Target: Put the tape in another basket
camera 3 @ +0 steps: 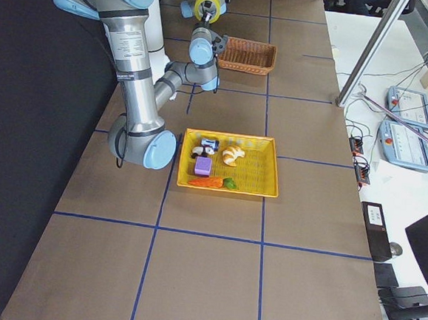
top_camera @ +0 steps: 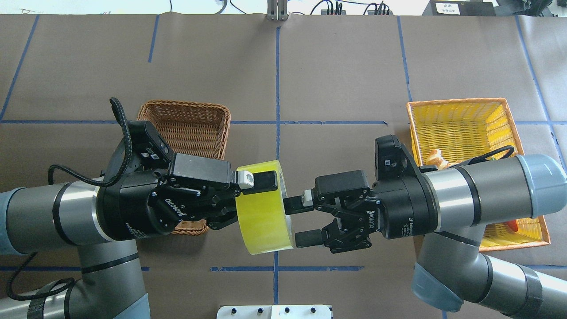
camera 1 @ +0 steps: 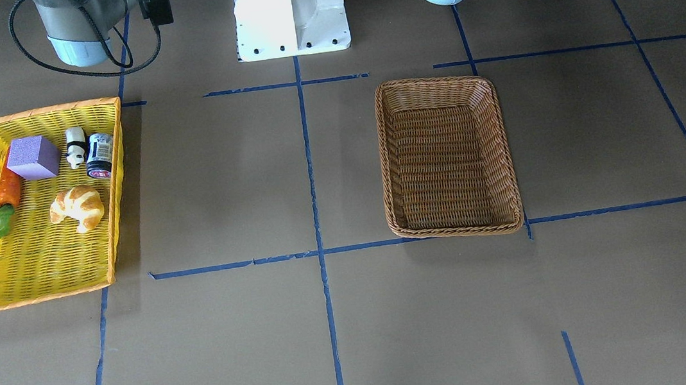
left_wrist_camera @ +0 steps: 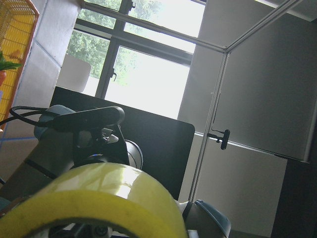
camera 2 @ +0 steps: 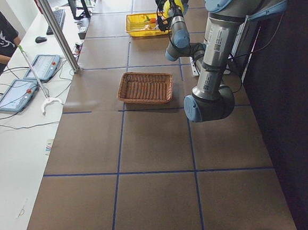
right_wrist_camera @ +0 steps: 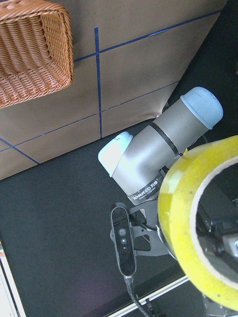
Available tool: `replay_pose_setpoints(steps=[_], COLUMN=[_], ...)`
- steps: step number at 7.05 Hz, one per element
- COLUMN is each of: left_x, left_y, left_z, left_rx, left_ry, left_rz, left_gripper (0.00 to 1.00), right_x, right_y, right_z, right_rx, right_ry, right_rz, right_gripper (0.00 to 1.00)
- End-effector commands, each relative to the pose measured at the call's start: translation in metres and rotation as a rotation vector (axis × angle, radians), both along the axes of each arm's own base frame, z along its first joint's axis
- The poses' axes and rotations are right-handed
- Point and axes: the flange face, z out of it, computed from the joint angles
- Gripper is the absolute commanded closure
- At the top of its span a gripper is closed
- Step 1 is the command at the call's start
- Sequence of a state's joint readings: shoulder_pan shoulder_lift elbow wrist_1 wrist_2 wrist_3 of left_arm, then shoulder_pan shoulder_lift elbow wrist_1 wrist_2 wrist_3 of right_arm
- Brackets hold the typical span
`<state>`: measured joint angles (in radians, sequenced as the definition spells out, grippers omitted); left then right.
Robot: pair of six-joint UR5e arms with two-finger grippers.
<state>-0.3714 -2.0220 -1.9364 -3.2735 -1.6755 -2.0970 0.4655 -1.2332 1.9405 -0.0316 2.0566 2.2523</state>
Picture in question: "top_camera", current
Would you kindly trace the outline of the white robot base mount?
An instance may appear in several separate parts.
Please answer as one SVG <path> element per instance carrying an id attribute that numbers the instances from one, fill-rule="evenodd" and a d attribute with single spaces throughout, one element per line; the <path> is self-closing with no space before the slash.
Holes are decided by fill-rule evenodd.
<path id="1" fill-rule="evenodd" d="M 217 319 L 332 319 L 330 305 L 227 305 L 217 311 Z"/>

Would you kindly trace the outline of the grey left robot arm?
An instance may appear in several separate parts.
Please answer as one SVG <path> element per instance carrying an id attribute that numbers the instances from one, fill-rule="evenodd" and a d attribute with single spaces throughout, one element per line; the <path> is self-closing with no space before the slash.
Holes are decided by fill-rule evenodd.
<path id="1" fill-rule="evenodd" d="M 81 279 L 51 281 L 16 293 L 8 281 L 3 319 L 149 319 L 137 240 L 171 234 L 179 222 L 220 229 L 241 214 L 248 195 L 279 195 L 277 162 L 233 171 L 228 162 L 142 154 L 119 175 L 1 194 L 1 254 L 24 256 L 76 248 Z"/>

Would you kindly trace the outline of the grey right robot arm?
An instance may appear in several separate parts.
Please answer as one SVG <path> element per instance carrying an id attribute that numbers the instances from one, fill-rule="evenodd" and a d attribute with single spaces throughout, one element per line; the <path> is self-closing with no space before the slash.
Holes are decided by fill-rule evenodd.
<path id="1" fill-rule="evenodd" d="M 379 151 L 376 182 L 361 171 L 320 176 L 303 195 L 285 198 L 287 215 L 312 210 L 334 220 L 298 232 L 298 248 L 332 253 L 369 248 L 370 234 L 422 235 L 412 292 L 423 302 L 458 312 L 467 301 L 513 319 L 564 319 L 566 281 L 480 253 L 488 224 L 536 218 L 566 206 L 566 174 L 541 154 L 425 171 L 404 148 Z"/>

